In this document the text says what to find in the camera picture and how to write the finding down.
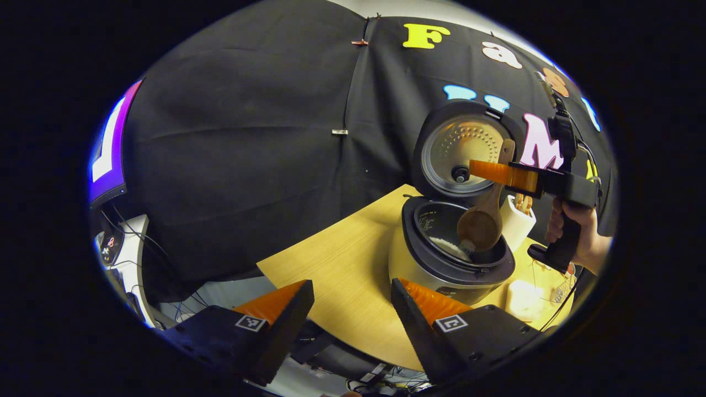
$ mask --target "wooden rice paddle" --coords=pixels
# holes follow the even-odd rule
[[[498,157],[498,164],[507,165],[513,159],[515,142],[503,141]],[[500,193],[505,185],[496,182],[490,192],[481,197],[478,204],[466,211],[458,220],[460,248],[468,251],[486,251],[498,242],[503,231],[503,219],[500,216]]]

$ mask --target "person's hand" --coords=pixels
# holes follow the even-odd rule
[[[548,243],[555,242],[563,234],[562,213],[581,226],[573,262],[584,266],[593,274],[598,274],[608,254],[612,238],[598,235],[598,215],[595,208],[576,208],[555,198],[552,202],[552,211],[546,228]]]

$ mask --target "black cloth backdrop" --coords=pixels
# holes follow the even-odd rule
[[[405,23],[443,26],[450,35],[434,49],[404,48]],[[369,46],[351,44],[363,37]],[[484,41],[510,49],[523,68],[486,57]],[[519,160],[522,115],[553,115],[532,75],[542,67],[552,69],[461,25],[366,20],[325,0],[262,1],[197,33],[144,74],[124,134],[128,193],[116,202],[148,214],[148,234],[184,282],[249,271],[412,184],[417,134],[447,101],[447,84],[474,90],[481,103],[486,94],[510,103],[505,114],[523,130],[513,137]],[[612,235],[616,173],[606,128],[596,131],[578,87],[566,83],[566,106],[610,195],[599,207],[600,231]],[[579,152],[575,173],[586,174],[586,158]],[[548,196],[533,206],[530,237],[539,242],[550,208]]]

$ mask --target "yellow letter f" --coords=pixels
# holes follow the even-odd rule
[[[405,28],[409,30],[409,38],[402,43],[403,47],[411,48],[434,48],[428,39],[433,42],[440,42],[441,35],[450,35],[451,32],[441,26],[417,25],[416,23],[405,23]]]

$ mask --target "white utensil holder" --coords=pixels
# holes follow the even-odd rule
[[[515,208],[515,197],[509,196],[500,208],[500,217],[503,219],[503,236],[508,243],[508,247],[514,253],[515,250],[530,234],[537,219],[534,211],[529,209],[529,216]]]

